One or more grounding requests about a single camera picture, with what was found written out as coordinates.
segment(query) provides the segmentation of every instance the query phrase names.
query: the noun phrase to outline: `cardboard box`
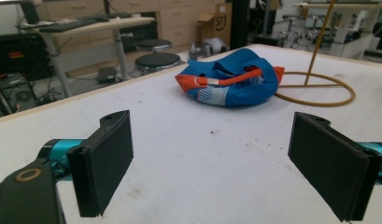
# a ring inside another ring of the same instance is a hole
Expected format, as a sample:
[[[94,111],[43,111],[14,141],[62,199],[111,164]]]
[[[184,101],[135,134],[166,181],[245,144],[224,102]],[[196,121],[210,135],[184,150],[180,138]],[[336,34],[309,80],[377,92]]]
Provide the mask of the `cardboard box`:
[[[214,14],[201,14],[201,42],[206,38],[218,37],[227,46],[231,45],[232,3],[217,4]]]

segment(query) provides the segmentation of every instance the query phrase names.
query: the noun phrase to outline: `white table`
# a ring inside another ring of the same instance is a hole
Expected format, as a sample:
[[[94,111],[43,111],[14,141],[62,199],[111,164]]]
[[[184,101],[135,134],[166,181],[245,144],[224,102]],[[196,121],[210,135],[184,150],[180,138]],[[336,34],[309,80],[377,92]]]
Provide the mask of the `white table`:
[[[288,71],[307,70],[311,58],[293,49],[250,48]],[[1,118],[0,182],[33,161],[50,139],[87,138],[102,116],[129,109],[134,159],[104,217],[80,217],[72,183],[59,182],[67,223],[340,223],[288,157],[293,114],[328,119],[355,141],[382,141],[382,64],[319,55],[313,72],[339,78],[358,94],[338,107],[275,96],[237,108],[196,103],[174,79],[185,66]],[[335,91],[309,95],[316,101],[340,97]],[[382,223],[381,186],[363,223]]]
[[[330,4],[297,3],[294,5],[301,8],[328,8]],[[334,4],[333,10],[339,14],[342,14],[342,16],[337,27],[338,30],[335,33],[335,37],[331,45],[330,55],[354,59],[362,58],[364,52],[369,48],[374,37],[373,30],[381,8],[382,2],[370,4]],[[353,15],[358,14],[362,10],[368,11],[368,17],[365,21],[361,37],[345,43],[348,27],[351,23]]]
[[[123,45],[120,38],[120,28],[147,24],[151,21],[154,21],[154,19],[147,17],[113,19],[108,22],[98,22],[62,33],[40,33],[48,47],[50,59],[53,63],[55,72],[60,79],[65,96],[72,96],[72,91],[68,85],[65,72],[95,63],[106,62],[112,58],[118,57],[122,79],[129,79],[126,71],[126,64],[124,61]],[[59,53],[53,43],[54,37],[88,35],[95,32],[109,30],[114,32],[114,45],[103,44],[94,46],[92,48],[76,50],[67,53]]]

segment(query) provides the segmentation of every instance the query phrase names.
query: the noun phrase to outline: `black stool seat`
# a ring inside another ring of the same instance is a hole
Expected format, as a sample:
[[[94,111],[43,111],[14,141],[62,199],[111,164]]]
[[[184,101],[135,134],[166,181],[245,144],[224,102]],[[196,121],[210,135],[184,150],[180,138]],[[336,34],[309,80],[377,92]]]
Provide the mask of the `black stool seat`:
[[[151,53],[135,60],[135,66],[141,72],[151,73],[179,65],[181,58],[175,53]]]
[[[142,51],[158,51],[158,50],[170,49],[171,47],[172,47],[171,41],[164,40],[164,39],[143,40],[137,43],[136,45],[137,50],[142,50]]]

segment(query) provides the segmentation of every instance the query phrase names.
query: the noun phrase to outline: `blue and orange bag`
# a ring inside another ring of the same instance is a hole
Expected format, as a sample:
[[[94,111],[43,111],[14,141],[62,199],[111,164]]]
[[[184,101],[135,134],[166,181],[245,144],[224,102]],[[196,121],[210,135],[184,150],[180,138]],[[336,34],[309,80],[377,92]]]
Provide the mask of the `blue and orange bag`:
[[[176,80],[198,102],[258,105],[277,92],[284,67],[273,67],[250,49],[239,49],[214,62],[188,61]]]

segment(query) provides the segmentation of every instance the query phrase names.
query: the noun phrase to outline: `keyboard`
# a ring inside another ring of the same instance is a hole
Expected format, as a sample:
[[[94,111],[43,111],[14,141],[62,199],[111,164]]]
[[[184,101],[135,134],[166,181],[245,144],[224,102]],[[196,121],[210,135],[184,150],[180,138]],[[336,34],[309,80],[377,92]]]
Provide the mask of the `keyboard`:
[[[109,14],[101,14],[101,15],[93,15],[93,16],[83,16],[78,17],[79,20],[95,20],[95,21],[109,21],[110,19],[115,18],[131,18],[132,14],[128,12],[116,12],[116,13],[109,13]]]
[[[47,27],[39,29],[41,33],[61,33],[68,30],[73,30],[82,26],[91,25],[97,23],[98,21],[94,20],[81,20],[81,21],[70,21],[66,23],[53,24]]]

